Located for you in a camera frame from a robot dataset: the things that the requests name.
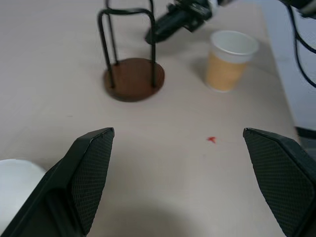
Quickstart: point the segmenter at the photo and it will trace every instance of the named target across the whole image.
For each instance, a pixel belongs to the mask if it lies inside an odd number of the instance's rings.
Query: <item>black cable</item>
[[[300,36],[300,34],[297,31],[297,27],[296,27],[296,22],[295,22],[295,17],[294,17],[294,13],[292,10],[291,6],[286,6],[288,9],[288,12],[290,14],[290,19],[291,19],[291,24],[293,27],[293,31],[294,31],[294,51],[295,51],[295,59],[296,59],[296,63],[298,65],[298,68],[300,69],[301,74],[303,75],[304,79],[313,87],[316,88],[316,83],[313,82],[305,73],[302,64],[301,64],[301,60],[299,57],[299,49],[298,49],[298,42],[300,42],[306,49],[308,49],[310,52],[315,53],[316,54],[316,49],[310,47]]]
[[[294,17],[294,13],[293,13],[292,7],[291,7],[291,6],[287,6],[287,9],[288,9],[289,14],[290,14],[291,23],[292,23],[292,26],[293,26],[293,29],[294,29],[295,37],[297,38],[297,40],[298,40],[306,49],[308,49],[308,50],[309,50],[310,52],[312,52],[312,53],[316,53],[316,49],[310,47],[310,46],[302,39],[301,35],[298,33],[297,26],[296,26],[296,21],[295,21],[295,17]]]

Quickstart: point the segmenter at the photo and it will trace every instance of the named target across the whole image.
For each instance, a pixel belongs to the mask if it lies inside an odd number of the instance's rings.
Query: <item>brown wooden base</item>
[[[105,89],[114,99],[135,102],[147,99],[162,88],[164,70],[156,63],[156,87],[152,87],[151,61],[129,58],[112,65],[115,87],[111,88],[109,72],[104,73]]]

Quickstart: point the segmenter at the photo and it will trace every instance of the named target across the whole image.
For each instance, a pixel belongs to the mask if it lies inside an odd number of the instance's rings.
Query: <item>white table surface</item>
[[[166,4],[156,1],[156,15]],[[148,3],[114,1],[123,5]],[[77,137],[114,127],[90,237],[284,237],[242,137],[254,127],[296,139],[258,6],[233,4],[195,34],[181,30],[159,44],[165,85],[138,103],[115,101],[103,88],[102,7],[101,0],[0,3],[0,159],[25,157],[49,169]],[[145,16],[115,17],[114,24],[121,59],[148,57]],[[208,36],[217,29],[261,42],[241,83],[226,94],[201,80]]]

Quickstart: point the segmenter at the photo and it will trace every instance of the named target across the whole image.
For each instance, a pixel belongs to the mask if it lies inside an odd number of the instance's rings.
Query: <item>paper cup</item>
[[[230,91],[258,51],[259,43],[236,31],[217,31],[211,35],[210,41],[206,84],[216,91]]]

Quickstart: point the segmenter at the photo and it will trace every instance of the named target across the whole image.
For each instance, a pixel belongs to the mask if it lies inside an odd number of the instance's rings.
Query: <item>red stain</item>
[[[216,137],[209,137],[207,140],[216,144]]]

